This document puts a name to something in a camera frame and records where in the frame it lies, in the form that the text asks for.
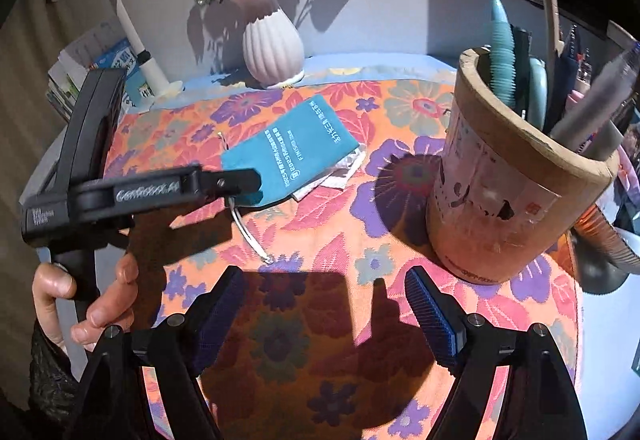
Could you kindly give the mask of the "person's left hand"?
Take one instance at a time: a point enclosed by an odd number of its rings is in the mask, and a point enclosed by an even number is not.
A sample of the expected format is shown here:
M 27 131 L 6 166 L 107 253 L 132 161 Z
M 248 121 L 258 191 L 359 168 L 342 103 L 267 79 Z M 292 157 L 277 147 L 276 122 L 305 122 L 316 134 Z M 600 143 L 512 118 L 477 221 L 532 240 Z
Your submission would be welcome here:
M 116 324 L 129 330 L 134 324 L 134 302 L 138 295 L 139 267 L 136 258 L 127 253 L 117 261 L 115 281 L 89 306 L 85 319 L 70 328 L 70 338 L 92 351 L 105 327 Z M 56 309 L 58 299 L 74 299 L 77 283 L 60 266 L 41 263 L 32 279 L 35 314 L 44 335 L 67 352 Z

